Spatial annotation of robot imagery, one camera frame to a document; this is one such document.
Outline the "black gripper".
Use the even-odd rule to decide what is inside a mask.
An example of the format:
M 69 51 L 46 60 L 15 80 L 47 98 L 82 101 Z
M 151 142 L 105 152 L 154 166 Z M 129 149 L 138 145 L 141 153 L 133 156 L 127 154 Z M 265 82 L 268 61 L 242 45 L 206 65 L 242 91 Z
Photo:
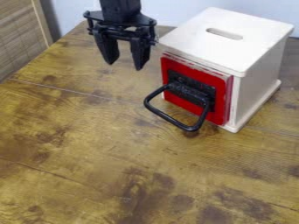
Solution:
M 155 39 L 157 21 L 141 12 L 119 20 L 117 16 L 105 18 L 102 10 L 86 11 L 89 34 L 94 35 L 105 61 L 113 65 L 119 58 L 118 38 L 131 39 L 131 53 L 135 69 L 142 70 L 151 56 L 147 39 Z

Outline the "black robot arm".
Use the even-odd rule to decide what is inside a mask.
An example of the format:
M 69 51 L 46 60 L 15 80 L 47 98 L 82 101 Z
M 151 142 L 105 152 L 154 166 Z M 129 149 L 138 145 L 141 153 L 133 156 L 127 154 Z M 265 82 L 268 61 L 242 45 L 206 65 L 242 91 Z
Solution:
M 141 0 L 99 0 L 102 10 L 86 11 L 89 34 L 94 36 L 105 61 L 113 65 L 119 59 L 118 41 L 130 43 L 135 70 L 143 69 L 158 42 L 157 20 L 142 13 Z

